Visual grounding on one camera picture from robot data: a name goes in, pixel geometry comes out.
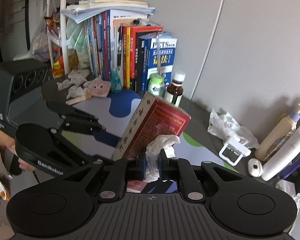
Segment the left hand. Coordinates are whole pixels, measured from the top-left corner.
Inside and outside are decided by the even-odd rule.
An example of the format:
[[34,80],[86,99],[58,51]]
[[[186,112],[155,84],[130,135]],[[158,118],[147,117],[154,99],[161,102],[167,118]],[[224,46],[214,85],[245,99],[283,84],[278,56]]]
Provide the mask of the left hand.
[[7,135],[5,132],[0,130],[0,153],[4,154],[5,150],[8,149],[10,152],[12,152],[14,155],[18,157],[19,162],[19,168],[23,171],[29,171],[33,172],[36,170],[36,168],[29,163],[25,162],[16,153],[15,150],[15,139]]

